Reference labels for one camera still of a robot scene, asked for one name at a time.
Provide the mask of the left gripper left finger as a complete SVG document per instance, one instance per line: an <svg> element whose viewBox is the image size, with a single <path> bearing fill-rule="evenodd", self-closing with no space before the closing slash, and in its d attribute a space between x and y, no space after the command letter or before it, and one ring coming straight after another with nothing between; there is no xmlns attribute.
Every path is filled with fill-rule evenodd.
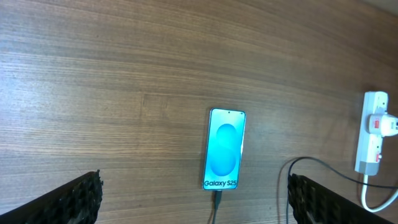
<svg viewBox="0 0 398 224"><path fill-rule="evenodd" d="M2 224L94 224L103 196L100 172L88 172L1 215Z"/></svg>

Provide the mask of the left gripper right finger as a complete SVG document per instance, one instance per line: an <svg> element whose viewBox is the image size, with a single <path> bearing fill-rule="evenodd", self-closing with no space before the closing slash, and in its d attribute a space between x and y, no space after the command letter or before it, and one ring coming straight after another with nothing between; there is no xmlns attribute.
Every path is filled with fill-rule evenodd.
<svg viewBox="0 0 398 224"><path fill-rule="evenodd" d="M289 204L298 224L392 224L304 175L288 178Z"/></svg>

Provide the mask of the Galaxy S25 smartphone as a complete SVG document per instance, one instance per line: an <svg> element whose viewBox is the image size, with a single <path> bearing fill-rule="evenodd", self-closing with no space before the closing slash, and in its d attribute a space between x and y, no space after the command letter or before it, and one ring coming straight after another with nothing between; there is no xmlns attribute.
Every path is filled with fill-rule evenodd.
<svg viewBox="0 0 398 224"><path fill-rule="evenodd" d="M246 113L212 108L208 125L202 188L236 189L239 182Z"/></svg>

